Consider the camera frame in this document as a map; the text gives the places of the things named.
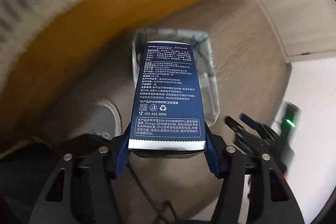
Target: shoe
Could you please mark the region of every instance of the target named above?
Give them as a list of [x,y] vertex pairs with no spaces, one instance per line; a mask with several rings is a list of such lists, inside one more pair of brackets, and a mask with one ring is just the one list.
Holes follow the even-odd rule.
[[88,121],[88,133],[108,140],[122,134],[120,113],[112,101],[103,99],[95,104]]

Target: dark blue box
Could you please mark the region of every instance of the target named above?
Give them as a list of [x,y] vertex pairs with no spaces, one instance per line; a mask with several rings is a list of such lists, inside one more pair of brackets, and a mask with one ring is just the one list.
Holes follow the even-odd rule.
[[135,91],[128,148],[181,154],[204,151],[204,123],[192,46],[147,42]]

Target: transparent plastic bin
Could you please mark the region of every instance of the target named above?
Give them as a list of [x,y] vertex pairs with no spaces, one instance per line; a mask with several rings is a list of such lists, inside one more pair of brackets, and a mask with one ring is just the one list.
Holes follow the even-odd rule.
[[138,29],[132,39],[132,68],[134,85],[137,85],[141,55],[147,41],[174,41],[191,44],[201,89],[204,119],[213,125],[219,116],[217,79],[208,34],[182,29]]

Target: black cable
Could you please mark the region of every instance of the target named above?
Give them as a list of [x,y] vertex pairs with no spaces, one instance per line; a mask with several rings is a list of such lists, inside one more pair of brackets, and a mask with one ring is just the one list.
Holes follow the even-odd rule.
[[152,206],[152,208],[154,209],[154,211],[157,213],[157,218],[154,220],[154,222],[157,221],[157,219],[162,219],[166,224],[170,224],[171,222],[163,215],[163,213],[165,212],[166,208],[169,207],[175,217],[175,221],[178,220],[177,214],[171,204],[170,201],[164,201],[162,203],[163,207],[162,209],[159,209],[156,204],[155,201],[149,196],[148,192],[146,191],[145,187],[142,185],[139,177],[137,176],[137,174],[134,172],[132,166],[130,165],[130,163],[127,163],[127,167],[131,172],[132,177],[134,178],[135,182],[137,183],[137,185],[139,186],[141,192],[144,194],[144,196],[146,197],[146,199],[148,200],[149,204]]

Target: metal screw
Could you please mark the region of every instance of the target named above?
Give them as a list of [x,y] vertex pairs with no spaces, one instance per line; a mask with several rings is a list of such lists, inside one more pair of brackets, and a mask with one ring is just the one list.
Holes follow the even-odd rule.
[[99,152],[100,153],[106,153],[109,149],[106,146],[102,146],[101,148],[99,148]]
[[228,147],[226,147],[226,151],[229,152],[229,153],[234,153],[234,152],[236,152],[236,149],[233,146],[228,146]]
[[264,160],[270,160],[271,157],[268,154],[262,154],[261,156]]
[[65,154],[63,157],[64,160],[71,160],[72,159],[72,155],[71,154]]

